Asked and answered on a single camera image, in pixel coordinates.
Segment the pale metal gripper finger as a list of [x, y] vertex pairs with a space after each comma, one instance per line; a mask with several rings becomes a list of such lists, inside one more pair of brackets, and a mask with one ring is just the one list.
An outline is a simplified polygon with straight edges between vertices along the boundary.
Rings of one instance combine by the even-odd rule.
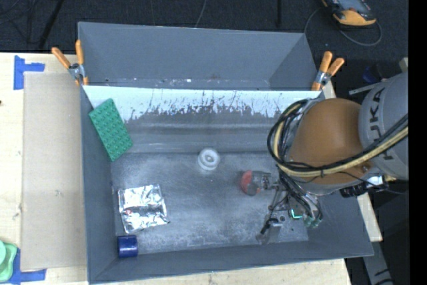
[[279, 242], [279, 235], [286, 219], [283, 214], [267, 215], [256, 240], [259, 244], [271, 244]]
[[275, 180], [272, 173], [252, 172], [252, 193], [260, 193], [262, 190], [270, 190], [274, 187]]

